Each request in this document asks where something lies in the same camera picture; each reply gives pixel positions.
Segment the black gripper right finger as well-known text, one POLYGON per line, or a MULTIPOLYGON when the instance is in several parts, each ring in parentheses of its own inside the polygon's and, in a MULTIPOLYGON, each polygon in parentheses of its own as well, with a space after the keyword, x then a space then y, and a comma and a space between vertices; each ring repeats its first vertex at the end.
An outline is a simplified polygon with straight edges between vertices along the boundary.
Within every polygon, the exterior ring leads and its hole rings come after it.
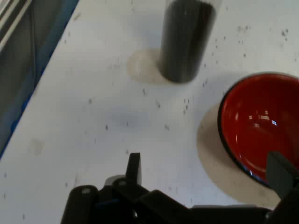
POLYGON ((266 180, 280 202, 268 216, 267 224, 299 222, 299 171, 280 152, 267 157, 266 180))

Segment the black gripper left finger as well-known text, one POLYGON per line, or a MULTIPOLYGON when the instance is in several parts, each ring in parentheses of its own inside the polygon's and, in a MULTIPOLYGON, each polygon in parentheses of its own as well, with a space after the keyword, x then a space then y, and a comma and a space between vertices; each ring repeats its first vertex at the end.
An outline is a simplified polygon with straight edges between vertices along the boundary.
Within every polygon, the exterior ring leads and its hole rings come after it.
POLYGON ((124 176, 97 189, 81 185, 71 190, 63 224, 186 224, 188 208, 159 190, 141 186, 141 155, 129 155, 124 176))

